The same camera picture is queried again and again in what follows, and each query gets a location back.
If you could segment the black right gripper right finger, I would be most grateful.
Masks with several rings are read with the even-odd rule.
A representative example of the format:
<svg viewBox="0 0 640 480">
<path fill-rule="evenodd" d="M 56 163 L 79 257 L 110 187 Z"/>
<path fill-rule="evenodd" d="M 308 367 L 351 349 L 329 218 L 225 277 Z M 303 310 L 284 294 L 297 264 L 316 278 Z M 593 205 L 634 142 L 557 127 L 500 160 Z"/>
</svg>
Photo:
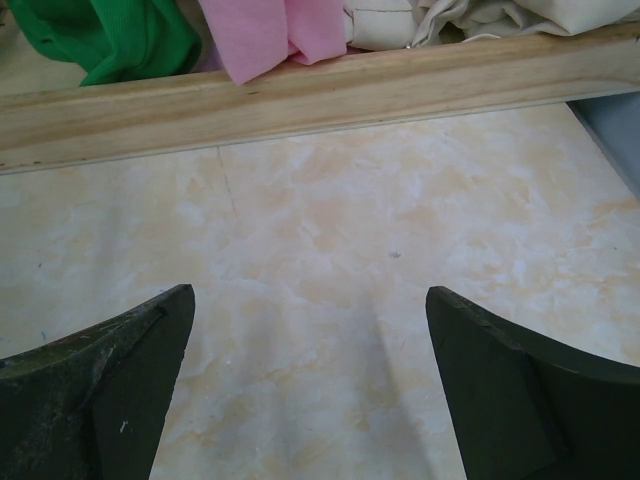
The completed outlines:
<svg viewBox="0 0 640 480">
<path fill-rule="evenodd" d="M 426 296 L 433 350 L 469 479 L 636 479 L 639 370 Z"/>
</svg>

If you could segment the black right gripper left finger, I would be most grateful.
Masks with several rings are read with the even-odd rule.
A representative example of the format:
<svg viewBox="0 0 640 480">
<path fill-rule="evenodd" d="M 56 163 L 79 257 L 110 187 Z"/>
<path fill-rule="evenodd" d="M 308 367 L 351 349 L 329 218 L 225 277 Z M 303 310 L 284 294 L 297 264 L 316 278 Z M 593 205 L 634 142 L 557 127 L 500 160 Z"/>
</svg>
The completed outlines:
<svg viewBox="0 0 640 480">
<path fill-rule="evenodd" d="M 2 359 L 2 478 L 149 478 L 193 322 L 181 284 Z"/>
</svg>

